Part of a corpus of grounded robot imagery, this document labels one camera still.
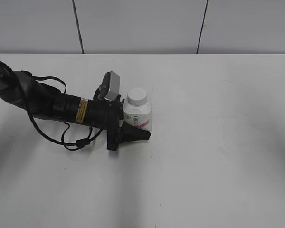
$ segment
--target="white wall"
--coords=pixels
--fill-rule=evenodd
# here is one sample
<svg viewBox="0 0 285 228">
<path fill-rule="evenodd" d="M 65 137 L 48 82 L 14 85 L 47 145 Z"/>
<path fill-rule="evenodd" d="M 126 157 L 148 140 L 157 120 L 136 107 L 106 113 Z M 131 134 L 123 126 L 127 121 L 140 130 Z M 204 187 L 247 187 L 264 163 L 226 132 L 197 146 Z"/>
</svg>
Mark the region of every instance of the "white wall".
<svg viewBox="0 0 285 228">
<path fill-rule="evenodd" d="M 84 50 L 194 54 L 206 1 L 75 0 Z M 72 0 L 0 0 L 0 53 L 81 53 Z M 199 53 L 285 53 L 285 0 L 209 0 Z"/>
<path fill-rule="evenodd" d="M 86 53 L 195 53 L 205 0 L 76 0 Z"/>
<path fill-rule="evenodd" d="M 0 0 L 0 53 L 81 53 L 71 0 Z"/>
<path fill-rule="evenodd" d="M 199 53 L 285 53 L 285 0 L 209 0 Z"/>
</svg>

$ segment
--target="bottle label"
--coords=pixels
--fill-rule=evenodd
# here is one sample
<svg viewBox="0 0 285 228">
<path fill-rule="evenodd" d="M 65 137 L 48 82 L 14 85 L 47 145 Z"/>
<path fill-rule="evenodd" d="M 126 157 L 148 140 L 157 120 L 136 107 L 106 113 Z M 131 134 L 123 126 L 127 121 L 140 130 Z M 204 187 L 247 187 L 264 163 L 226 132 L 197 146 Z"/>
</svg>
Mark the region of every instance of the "bottle label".
<svg viewBox="0 0 285 228">
<path fill-rule="evenodd" d="M 150 114 L 124 114 L 124 121 L 126 123 L 146 130 L 151 131 L 152 123 L 151 123 L 151 115 Z"/>
</svg>

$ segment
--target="pink stripe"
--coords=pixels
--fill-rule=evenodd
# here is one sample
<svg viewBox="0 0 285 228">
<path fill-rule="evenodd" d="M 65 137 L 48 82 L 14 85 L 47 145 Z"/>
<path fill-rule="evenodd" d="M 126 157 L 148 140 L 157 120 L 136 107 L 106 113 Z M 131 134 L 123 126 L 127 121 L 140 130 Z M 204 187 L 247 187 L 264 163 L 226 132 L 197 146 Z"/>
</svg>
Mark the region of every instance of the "pink stripe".
<svg viewBox="0 0 285 228">
<path fill-rule="evenodd" d="M 142 125 L 136 125 L 135 127 L 137 127 L 137 128 L 143 128 L 143 127 L 147 126 L 148 123 L 150 123 L 150 119 L 149 119 L 147 122 L 145 122 L 144 124 L 142 124 Z"/>
</svg>

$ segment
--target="yellow warning label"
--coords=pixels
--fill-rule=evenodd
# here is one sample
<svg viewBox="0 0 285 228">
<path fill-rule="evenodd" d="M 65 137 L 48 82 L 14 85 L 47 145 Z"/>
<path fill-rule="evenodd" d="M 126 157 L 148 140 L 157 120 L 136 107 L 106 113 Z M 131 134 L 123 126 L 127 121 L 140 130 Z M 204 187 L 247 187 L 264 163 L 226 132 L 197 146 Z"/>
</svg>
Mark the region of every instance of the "yellow warning label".
<svg viewBox="0 0 285 228">
<path fill-rule="evenodd" d="M 82 123 L 84 121 L 85 114 L 86 114 L 87 102 L 88 102 L 87 99 L 81 98 L 79 108 L 77 111 L 77 115 L 76 115 L 76 120 L 75 120 L 76 122 Z"/>
</svg>

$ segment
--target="table surface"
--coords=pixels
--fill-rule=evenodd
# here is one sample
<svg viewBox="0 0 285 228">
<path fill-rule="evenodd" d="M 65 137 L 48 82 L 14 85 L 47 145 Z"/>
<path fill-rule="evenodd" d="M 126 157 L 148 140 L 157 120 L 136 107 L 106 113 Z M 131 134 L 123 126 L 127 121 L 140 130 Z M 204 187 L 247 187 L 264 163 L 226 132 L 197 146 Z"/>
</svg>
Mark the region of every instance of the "table surface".
<svg viewBox="0 0 285 228">
<path fill-rule="evenodd" d="M 142 87 L 153 105 L 149 143 L 110 152 L 103 132 L 69 152 L 0 100 L 0 228 L 285 228 L 285 55 L 0 59 L 90 99 L 113 70 L 123 97 Z M 57 139 L 66 127 L 38 124 Z"/>
</svg>

